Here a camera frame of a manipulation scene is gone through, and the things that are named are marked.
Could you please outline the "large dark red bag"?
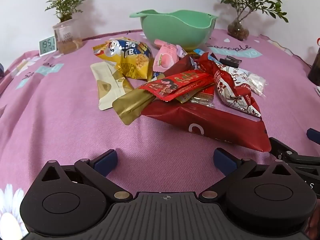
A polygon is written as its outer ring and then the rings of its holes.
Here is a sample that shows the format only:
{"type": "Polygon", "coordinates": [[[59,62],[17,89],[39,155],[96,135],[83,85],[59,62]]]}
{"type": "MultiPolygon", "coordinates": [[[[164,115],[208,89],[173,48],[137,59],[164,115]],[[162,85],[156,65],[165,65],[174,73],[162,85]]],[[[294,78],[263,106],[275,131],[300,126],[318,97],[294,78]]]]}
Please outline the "large dark red bag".
{"type": "Polygon", "coordinates": [[[198,103],[161,100],[150,103],[142,111],[142,115],[211,139],[259,152],[271,150],[267,130],[261,119],[250,120],[198,103]]]}

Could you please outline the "red white patterned snack bag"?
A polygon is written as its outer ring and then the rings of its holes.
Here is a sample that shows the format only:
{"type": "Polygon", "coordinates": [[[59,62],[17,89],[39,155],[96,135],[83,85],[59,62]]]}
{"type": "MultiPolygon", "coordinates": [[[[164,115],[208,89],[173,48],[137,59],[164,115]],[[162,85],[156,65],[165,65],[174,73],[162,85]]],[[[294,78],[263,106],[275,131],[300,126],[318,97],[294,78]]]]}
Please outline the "red white patterned snack bag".
{"type": "Polygon", "coordinates": [[[247,74],[238,68],[221,64],[208,52],[200,55],[197,65],[213,76],[217,93],[225,105],[261,118],[260,108],[252,96],[247,74]]]}

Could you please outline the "black chocolate bar packet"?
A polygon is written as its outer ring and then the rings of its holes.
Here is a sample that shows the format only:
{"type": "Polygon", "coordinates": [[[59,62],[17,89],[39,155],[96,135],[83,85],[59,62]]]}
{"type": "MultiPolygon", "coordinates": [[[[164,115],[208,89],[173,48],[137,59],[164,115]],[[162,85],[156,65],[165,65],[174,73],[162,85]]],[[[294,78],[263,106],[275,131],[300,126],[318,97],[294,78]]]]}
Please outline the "black chocolate bar packet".
{"type": "Polygon", "coordinates": [[[226,66],[230,66],[230,67],[233,67],[233,68],[239,68],[239,65],[240,63],[242,63],[241,60],[239,59],[236,59],[232,56],[226,56],[224,59],[221,58],[220,59],[220,62],[226,66]]]}

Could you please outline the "gold foil snack packet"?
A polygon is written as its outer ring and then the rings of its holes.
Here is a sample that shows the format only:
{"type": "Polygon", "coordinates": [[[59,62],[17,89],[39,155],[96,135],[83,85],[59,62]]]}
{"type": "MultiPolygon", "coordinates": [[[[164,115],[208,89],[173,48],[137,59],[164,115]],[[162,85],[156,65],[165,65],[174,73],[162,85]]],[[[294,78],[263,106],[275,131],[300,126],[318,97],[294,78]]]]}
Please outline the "gold foil snack packet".
{"type": "Polygon", "coordinates": [[[112,107],[125,125],[130,125],[153,100],[155,96],[147,90],[136,88],[117,98],[112,107]]]}

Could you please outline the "cream white snack packet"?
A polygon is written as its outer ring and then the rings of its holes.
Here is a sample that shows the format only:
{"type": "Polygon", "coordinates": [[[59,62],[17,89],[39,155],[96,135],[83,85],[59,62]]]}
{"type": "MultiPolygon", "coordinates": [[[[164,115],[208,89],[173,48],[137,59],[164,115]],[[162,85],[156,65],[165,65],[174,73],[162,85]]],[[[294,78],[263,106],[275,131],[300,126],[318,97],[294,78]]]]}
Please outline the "cream white snack packet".
{"type": "Polygon", "coordinates": [[[116,63],[103,61],[90,66],[97,82],[99,109],[104,111],[112,108],[112,103],[133,90],[127,78],[116,69],[116,63]]]}

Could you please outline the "red cartoon snack packet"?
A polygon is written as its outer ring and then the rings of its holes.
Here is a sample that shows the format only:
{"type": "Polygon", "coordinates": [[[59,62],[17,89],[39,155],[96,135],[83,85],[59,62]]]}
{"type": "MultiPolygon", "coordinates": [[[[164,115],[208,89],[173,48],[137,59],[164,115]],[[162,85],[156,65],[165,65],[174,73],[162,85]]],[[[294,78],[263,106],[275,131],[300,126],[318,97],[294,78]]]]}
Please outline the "red cartoon snack packet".
{"type": "Polygon", "coordinates": [[[162,101],[171,101],[185,93],[212,85],[213,76],[202,70],[188,70],[140,86],[162,101]]]}

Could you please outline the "pink peach candy packet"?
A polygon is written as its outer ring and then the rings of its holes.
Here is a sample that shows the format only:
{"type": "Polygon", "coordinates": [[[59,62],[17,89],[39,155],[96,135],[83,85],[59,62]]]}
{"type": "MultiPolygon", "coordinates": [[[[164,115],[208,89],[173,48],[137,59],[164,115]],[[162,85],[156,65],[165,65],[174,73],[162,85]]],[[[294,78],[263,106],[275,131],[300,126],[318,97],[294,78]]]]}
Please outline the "pink peach candy packet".
{"type": "Polygon", "coordinates": [[[165,72],[178,61],[177,46],[158,39],[154,44],[159,48],[153,62],[154,72],[165,72]]]}

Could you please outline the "yellow blue chip bag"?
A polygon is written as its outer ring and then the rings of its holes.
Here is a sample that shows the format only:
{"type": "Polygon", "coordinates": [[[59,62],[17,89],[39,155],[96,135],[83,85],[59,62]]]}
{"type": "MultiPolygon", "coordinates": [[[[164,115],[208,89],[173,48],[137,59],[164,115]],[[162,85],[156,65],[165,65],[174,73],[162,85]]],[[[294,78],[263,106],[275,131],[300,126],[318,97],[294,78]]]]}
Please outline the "yellow blue chip bag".
{"type": "Polygon", "coordinates": [[[127,37],[112,38],[93,47],[97,57],[116,64],[125,77],[137,80],[152,79],[153,56],[149,46],[144,42],[127,37]]]}

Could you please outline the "dark bottle at right edge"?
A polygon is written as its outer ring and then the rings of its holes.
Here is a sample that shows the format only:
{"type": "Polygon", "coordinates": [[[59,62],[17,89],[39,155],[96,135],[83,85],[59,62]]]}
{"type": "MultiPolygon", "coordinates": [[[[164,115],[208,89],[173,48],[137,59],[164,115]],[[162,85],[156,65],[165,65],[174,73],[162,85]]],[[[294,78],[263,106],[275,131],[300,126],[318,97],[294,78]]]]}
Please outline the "dark bottle at right edge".
{"type": "Polygon", "coordinates": [[[317,51],[317,55],[308,74],[308,79],[313,84],[317,86],[320,85],[320,48],[317,51]]]}

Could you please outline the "pink printed tablecloth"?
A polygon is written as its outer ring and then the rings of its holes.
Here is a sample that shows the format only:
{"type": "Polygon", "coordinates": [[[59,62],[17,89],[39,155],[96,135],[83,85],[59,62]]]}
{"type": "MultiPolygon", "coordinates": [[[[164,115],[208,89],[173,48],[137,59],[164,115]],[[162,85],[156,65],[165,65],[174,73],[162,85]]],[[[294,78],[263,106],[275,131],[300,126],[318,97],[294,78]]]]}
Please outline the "pink printed tablecloth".
{"type": "MultiPolygon", "coordinates": [[[[67,55],[29,51],[13,62],[23,68],[1,94],[1,239],[27,234],[20,204],[52,159],[72,165],[115,149],[119,163],[108,178],[131,193],[203,191],[223,176],[212,160],[217,147],[260,164],[272,161],[269,153],[201,136],[197,127],[188,132],[146,116],[125,125],[113,109],[101,111],[91,65],[100,62],[93,47],[106,40],[90,39],[67,55]]],[[[319,96],[305,63],[266,37],[240,42],[219,29],[206,48],[240,59],[241,68],[266,80],[255,99],[269,136],[299,154],[319,155],[306,136],[319,129],[319,96]]]]}

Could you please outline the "green plastic bowl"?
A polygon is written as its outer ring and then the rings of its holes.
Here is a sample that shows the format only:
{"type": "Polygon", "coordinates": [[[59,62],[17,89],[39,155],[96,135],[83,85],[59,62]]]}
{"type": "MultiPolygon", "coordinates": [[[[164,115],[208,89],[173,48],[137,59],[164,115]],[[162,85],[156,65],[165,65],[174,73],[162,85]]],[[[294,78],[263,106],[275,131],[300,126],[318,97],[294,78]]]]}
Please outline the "green plastic bowl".
{"type": "Polygon", "coordinates": [[[134,12],[142,30],[151,43],[161,40],[178,44],[184,50],[193,50],[206,43],[215,27],[217,16],[192,10],[160,13],[153,9],[134,12]]]}

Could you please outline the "white digital clock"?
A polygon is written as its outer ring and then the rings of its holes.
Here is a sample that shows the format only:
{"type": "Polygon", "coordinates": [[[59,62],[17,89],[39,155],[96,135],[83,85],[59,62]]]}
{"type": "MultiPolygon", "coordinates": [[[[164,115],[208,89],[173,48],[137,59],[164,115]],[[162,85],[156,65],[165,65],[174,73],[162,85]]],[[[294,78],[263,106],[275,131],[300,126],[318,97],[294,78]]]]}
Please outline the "white digital clock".
{"type": "Polygon", "coordinates": [[[44,56],[57,51],[56,38],[51,36],[39,42],[39,55],[44,56]]]}

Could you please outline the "small plant in white cup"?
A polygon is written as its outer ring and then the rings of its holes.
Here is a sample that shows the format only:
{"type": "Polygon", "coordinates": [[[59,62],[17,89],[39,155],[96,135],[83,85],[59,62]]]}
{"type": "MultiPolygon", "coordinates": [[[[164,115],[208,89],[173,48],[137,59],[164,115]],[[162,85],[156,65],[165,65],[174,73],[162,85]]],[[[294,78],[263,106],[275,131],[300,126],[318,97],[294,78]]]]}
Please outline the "small plant in white cup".
{"type": "Polygon", "coordinates": [[[72,53],[82,47],[78,22],[73,17],[81,13],[79,6],[85,0],[46,0],[46,10],[54,10],[59,23],[53,26],[57,49],[61,54],[72,53]]]}

